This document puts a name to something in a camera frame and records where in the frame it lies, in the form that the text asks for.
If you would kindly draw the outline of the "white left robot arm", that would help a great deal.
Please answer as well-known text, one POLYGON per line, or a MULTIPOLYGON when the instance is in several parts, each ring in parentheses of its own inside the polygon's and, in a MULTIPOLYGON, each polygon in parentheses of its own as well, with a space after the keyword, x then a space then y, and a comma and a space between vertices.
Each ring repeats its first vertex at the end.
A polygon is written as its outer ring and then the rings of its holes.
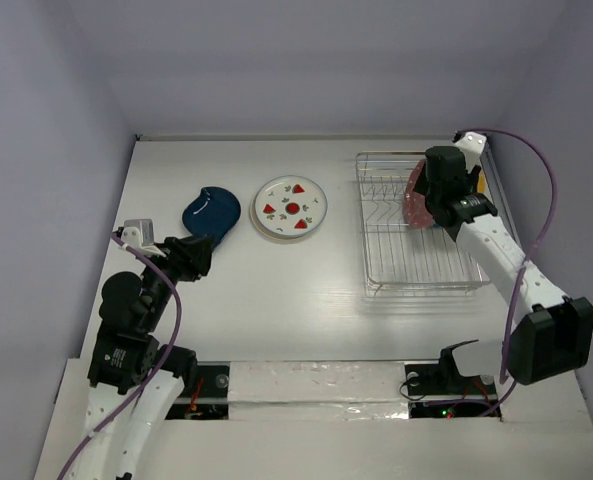
POLYGON ((206 276, 211 237, 168 237, 147 247, 122 242, 141 274, 118 272, 101 290, 100 327, 90 366, 81 443, 62 479, 135 479, 173 402, 197 383, 194 351, 153 335, 177 285, 206 276))

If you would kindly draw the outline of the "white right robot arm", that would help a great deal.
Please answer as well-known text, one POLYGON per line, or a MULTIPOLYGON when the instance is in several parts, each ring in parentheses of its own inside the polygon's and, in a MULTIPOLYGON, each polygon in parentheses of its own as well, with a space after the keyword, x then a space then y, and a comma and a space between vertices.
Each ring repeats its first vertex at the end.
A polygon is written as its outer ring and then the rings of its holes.
POLYGON ((507 231, 495 205, 476 185, 458 146, 434 146, 413 189, 428 213, 483 269, 507 303, 499 379, 531 385, 584 367, 593 336, 593 305, 551 282, 507 231))

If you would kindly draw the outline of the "white foil-covered front panel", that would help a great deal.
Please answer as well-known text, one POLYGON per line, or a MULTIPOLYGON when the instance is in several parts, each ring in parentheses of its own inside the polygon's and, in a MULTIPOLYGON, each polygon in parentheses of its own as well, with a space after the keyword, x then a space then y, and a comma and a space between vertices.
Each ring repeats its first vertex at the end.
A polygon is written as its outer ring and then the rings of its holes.
POLYGON ((233 421, 406 420, 402 362, 234 362, 228 418, 233 421))

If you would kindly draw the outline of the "dark blue leaf-shaped plate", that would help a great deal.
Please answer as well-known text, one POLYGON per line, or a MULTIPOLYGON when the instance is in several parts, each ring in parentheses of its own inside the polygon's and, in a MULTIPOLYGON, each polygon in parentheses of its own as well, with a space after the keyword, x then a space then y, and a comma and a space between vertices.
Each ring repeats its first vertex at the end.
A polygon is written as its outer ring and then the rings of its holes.
POLYGON ((203 187, 183 211, 181 222, 185 229, 195 237, 209 237, 212 248, 216 249, 236 225, 241 216, 238 198, 229 190, 208 186, 203 187))

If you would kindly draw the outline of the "pink polka dot plate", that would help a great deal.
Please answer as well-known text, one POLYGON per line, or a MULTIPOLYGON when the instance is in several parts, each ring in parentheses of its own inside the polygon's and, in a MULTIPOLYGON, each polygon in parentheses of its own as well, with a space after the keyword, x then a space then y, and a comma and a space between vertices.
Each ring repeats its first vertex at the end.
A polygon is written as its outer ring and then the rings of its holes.
POLYGON ((403 217, 412 229, 424 229, 434 225, 434 219, 425 207, 425 197, 414 190, 423 172, 424 164, 425 161, 421 160, 414 167, 403 194, 403 217))

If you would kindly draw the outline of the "white watermelon pattern plate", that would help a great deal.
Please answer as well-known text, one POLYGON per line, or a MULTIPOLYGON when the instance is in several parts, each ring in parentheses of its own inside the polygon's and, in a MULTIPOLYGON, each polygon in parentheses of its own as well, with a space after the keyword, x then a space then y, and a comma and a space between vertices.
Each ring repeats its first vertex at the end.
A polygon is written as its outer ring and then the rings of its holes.
POLYGON ((259 231, 277 240, 296 240, 314 233, 327 211, 323 189, 308 178, 293 175, 267 182, 250 205, 250 216, 259 231))

